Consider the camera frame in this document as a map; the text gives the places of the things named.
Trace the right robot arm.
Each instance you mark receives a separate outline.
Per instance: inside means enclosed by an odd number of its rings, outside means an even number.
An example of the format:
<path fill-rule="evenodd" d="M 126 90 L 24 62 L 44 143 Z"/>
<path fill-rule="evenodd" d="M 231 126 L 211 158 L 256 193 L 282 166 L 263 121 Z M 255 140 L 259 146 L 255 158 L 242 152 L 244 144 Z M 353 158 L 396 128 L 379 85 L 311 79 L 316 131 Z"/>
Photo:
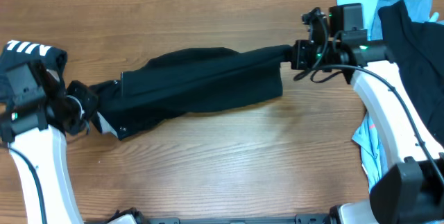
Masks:
<path fill-rule="evenodd" d="M 388 172 L 369 198 L 297 223 L 429 223 L 443 219 L 443 148 L 410 101 L 388 45 L 370 41 L 358 3 L 305 13 L 309 38 L 289 54 L 296 78 L 336 70 L 364 102 L 381 137 Z"/>

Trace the black shorts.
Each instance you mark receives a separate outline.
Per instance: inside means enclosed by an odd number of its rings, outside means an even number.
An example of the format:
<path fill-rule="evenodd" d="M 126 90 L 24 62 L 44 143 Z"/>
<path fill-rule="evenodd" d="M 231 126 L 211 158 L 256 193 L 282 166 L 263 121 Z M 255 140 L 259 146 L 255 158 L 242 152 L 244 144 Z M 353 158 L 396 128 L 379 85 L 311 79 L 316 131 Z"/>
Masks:
<path fill-rule="evenodd" d="M 280 65 L 289 45 L 240 53 L 190 48 L 149 60 L 118 80 L 91 88 L 99 95 L 96 129 L 118 139 L 150 130 L 188 112 L 218 112 L 280 97 Z"/>

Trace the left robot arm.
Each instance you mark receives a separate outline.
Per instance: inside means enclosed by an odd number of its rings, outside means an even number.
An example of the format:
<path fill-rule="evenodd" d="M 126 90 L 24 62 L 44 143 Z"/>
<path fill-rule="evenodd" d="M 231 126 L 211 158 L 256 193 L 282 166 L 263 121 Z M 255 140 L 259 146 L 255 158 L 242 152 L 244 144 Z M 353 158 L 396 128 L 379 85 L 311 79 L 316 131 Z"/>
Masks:
<path fill-rule="evenodd" d="M 83 223 L 67 166 L 67 135 L 77 135 L 98 105 L 97 95 L 74 80 L 16 86 L 14 107 L 1 115 L 1 140 L 14 160 L 28 223 Z"/>

